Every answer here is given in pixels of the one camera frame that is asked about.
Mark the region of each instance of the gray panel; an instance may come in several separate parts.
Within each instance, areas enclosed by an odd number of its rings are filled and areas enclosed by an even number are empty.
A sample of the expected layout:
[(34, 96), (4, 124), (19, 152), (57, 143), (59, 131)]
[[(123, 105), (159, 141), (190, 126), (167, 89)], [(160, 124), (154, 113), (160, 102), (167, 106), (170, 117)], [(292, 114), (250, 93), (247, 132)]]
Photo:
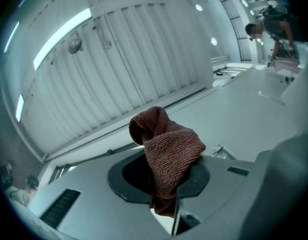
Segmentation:
[(217, 212), (236, 192), (240, 190), (247, 177), (227, 171), (229, 167), (252, 170), (254, 163), (203, 156), (203, 164), (210, 172), (210, 180), (197, 197), (182, 200), (187, 213), (204, 221)]
[(127, 203), (108, 185), (111, 166), (137, 152), (126, 151), (81, 164), (40, 189), (28, 209), (40, 217), (65, 189), (72, 189), (81, 195), (58, 231), (80, 240), (99, 239), (100, 235), (106, 240), (167, 238), (169, 235), (151, 214), (148, 204)]

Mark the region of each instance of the brown towel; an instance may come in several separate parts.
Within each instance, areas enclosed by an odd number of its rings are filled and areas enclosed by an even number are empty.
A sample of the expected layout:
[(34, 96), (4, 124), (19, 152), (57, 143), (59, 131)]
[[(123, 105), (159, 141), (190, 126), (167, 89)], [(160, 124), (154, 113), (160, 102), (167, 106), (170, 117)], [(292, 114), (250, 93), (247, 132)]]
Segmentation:
[(176, 189), (192, 163), (206, 146), (189, 128), (171, 121), (161, 107), (152, 107), (135, 116), (129, 133), (139, 145), (152, 170), (151, 207), (155, 213), (174, 217)]

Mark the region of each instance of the black grille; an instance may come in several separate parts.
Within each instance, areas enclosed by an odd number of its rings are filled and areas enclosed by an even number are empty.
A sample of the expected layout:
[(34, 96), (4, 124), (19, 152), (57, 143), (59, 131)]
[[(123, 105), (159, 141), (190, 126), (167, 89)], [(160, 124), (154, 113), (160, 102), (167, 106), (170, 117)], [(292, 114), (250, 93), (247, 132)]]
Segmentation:
[(40, 219), (52, 228), (57, 228), (79, 195), (78, 191), (65, 190)]
[(246, 169), (242, 169), (242, 168), (238, 168), (238, 167), (234, 167), (234, 166), (229, 167), (227, 169), (227, 171), (235, 173), (235, 174), (240, 174), (240, 175), (243, 175), (243, 176), (247, 176), (248, 173), (249, 173), (249, 171), (246, 170)]

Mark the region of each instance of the metal railing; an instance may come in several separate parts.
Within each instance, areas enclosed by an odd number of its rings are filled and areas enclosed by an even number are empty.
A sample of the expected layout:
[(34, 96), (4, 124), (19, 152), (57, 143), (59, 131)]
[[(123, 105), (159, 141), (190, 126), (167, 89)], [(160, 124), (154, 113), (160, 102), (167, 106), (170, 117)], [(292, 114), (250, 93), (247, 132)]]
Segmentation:
[(66, 164), (66, 165), (63, 165), (63, 166), (58, 166), (58, 167), (55, 168), (55, 170), (54, 170), (54, 172), (53, 172), (53, 174), (52, 174), (52, 176), (51, 176), (51, 178), (49, 180), (49, 183), (51, 183), (54, 180), (62, 177), (64, 174), (66, 174), (68, 171), (70, 171), (71, 167), (76, 167), (76, 166), (78, 166), (78, 165), (80, 165), (82, 163), (85, 163), (85, 162), (88, 162), (88, 161), (91, 161), (91, 160), (95, 160), (95, 159), (98, 159), (98, 158), (104, 158), (104, 157), (107, 157), (107, 156), (110, 156), (110, 155), (114, 155), (114, 154), (117, 154), (117, 153), (120, 153), (120, 152), (123, 152), (123, 151), (134, 149), (136, 147), (138, 147), (138, 145), (133, 142), (131, 144), (122, 146), (121, 148), (118, 148), (116, 150), (109, 149), (106, 153), (100, 154), (100, 155), (92, 157), (90, 159), (79, 161), (77, 163), (72, 163), (72, 164)]
[(232, 0), (220, 0), (233, 26), (240, 53), (241, 62), (251, 62), (251, 52), (248, 38), (245, 34), (243, 21)]

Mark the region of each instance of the white panel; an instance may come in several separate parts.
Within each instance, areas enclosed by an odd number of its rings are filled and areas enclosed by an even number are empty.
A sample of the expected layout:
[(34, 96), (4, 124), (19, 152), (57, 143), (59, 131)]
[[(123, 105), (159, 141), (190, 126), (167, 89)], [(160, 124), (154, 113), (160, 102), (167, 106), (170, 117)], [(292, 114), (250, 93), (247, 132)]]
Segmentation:
[[(20, 20), (6, 53), (6, 89), (15, 107), (22, 94), (20, 124), (43, 154), (92, 142), (148, 106), (168, 106), (211, 87), (210, 38), (186, 0), (122, 0), (110, 11), (116, 1), (39, 0)], [(34, 71), (51, 35), (91, 5), (93, 19)], [(76, 36), (82, 47), (70, 54)]]
[[(82, 50), (71, 55), (68, 43), (76, 35)], [(50, 153), (197, 83), (198, 69), (182, 39), (166, 4), (131, 6), (90, 21), (42, 64), (27, 96), (23, 125)]]
[(216, 38), (219, 42), (217, 46), (210, 46), (211, 57), (219, 57), (227, 54), (226, 45), (227, 39), (223, 38), (223, 30), (219, 28), (218, 22), (214, 20), (213, 13), (209, 9), (209, 3), (207, 0), (187, 0), (191, 7), (196, 7), (199, 4), (203, 10), (196, 11), (194, 14), (197, 16), (202, 24), (204, 31), (211, 40)]

